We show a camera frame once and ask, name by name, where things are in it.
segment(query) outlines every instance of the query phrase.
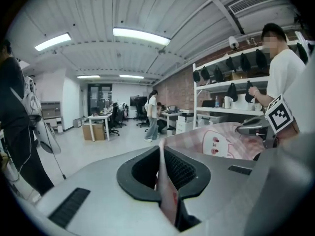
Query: fluorescent light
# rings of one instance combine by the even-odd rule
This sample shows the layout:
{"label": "fluorescent light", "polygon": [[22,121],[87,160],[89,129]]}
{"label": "fluorescent light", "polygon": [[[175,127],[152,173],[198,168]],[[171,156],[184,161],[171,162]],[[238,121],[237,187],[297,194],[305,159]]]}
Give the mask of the fluorescent light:
{"label": "fluorescent light", "polygon": [[46,49],[47,47],[50,47],[50,46],[53,46],[53,45],[57,45],[59,43],[62,43],[62,42],[68,41],[68,40],[71,40],[71,38],[70,38],[69,34],[66,33],[64,35],[61,35],[61,36],[58,36],[58,37],[54,37],[54,38],[52,38],[50,40],[47,40],[46,42],[41,43],[38,46],[35,46],[35,49],[38,50],[38,51],[42,51],[42,50]]}
{"label": "fluorescent light", "polygon": [[29,66],[30,64],[26,63],[25,61],[21,60],[19,62],[21,69],[24,69],[25,67]]}
{"label": "fluorescent light", "polygon": [[134,76],[134,75],[119,75],[121,78],[134,78],[134,79],[144,79],[143,76]]}
{"label": "fluorescent light", "polygon": [[78,79],[96,79],[96,78],[100,78],[99,75],[80,75],[77,76]]}
{"label": "fluorescent light", "polygon": [[160,45],[168,45],[171,42],[170,39],[166,37],[161,37],[155,34],[147,33],[144,31],[134,30],[134,29],[124,29],[124,28],[113,28],[113,34],[117,37],[133,37],[138,39],[143,39],[151,41]]}

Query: brick wall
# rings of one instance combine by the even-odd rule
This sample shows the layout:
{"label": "brick wall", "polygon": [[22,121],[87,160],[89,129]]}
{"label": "brick wall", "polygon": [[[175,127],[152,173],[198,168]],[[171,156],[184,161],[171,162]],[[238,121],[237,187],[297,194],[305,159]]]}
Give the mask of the brick wall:
{"label": "brick wall", "polygon": [[[288,39],[290,41],[296,40],[296,36],[293,30],[285,32]],[[303,34],[307,39],[310,39],[307,33]],[[254,37],[258,46],[261,46],[261,39],[260,36]],[[253,48],[254,45],[248,45],[246,41],[240,43],[238,48],[238,52],[242,50],[246,50],[249,48]],[[230,47],[223,48],[219,51],[216,51],[208,56],[203,57],[202,59],[196,62],[196,66],[201,66],[205,63],[211,62],[215,59],[219,59],[223,57],[225,54],[232,54],[233,51]],[[181,109],[193,109],[193,79],[192,79],[192,65],[184,68],[180,72],[172,75],[171,77],[167,78],[166,80],[162,81],[161,83],[157,84],[154,89],[158,91],[157,100],[160,101],[162,104],[169,106],[169,105],[176,105]],[[206,84],[205,81],[201,77],[201,81],[198,84]],[[209,100],[209,93],[202,91],[201,94],[198,96],[198,106],[201,106],[203,100]]]}

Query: white bag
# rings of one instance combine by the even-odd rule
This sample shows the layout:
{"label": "white bag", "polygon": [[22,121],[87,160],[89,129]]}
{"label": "white bag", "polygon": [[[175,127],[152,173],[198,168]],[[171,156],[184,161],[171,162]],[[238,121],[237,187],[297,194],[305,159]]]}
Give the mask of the white bag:
{"label": "white bag", "polygon": [[10,88],[12,93],[24,106],[28,116],[41,116],[41,105],[35,94],[35,84],[32,78],[26,76],[24,78],[24,97],[23,99],[17,94],[17,92]]}

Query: white corrugated ceiling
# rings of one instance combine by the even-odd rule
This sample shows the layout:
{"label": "white corrugated ceiling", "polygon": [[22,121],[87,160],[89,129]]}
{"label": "white corrugated ceiling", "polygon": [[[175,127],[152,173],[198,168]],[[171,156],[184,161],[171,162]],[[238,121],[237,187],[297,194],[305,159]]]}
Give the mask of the white corrugated ceiling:
{"label": "white corrugated ceiling", "polygon": [[[237,0],[30,0],[8,33],[16,57],[30,63],[25,73],[50,72],[61,66],[77,75],[99,74],[103,80],[126,81],[119,74],[141,75],[153,83],[205,49],[242,31],[260,31],[275,15],[293,24],[288,0],[264,3],[240,15],[229,5]],[[255,15],[264,22],[254,23]],[[171,38],[167,47],[114,37],[113,27],[144,30]],[[34,46],[68,32],[72,38],[38,52]]]}

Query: pink fabric with cartoon face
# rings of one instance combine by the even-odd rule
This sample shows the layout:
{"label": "pink fabric with cartoon face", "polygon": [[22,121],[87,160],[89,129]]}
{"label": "pink fabric with cartoon face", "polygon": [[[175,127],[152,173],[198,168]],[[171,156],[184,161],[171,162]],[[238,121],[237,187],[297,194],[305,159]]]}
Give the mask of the pink fabric with cartoon face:
{"label": "pink fabric with cartoon face", "polygon": [[262,139],[239,134],[236,128],[240,125],[237,122],[218,123],[161,140],[157,191],[162,197],[160,208],[172,224],[176,218],[178,191],[167,175],[164,147],[184,148],[209,156],[253,160],[264,150]]}

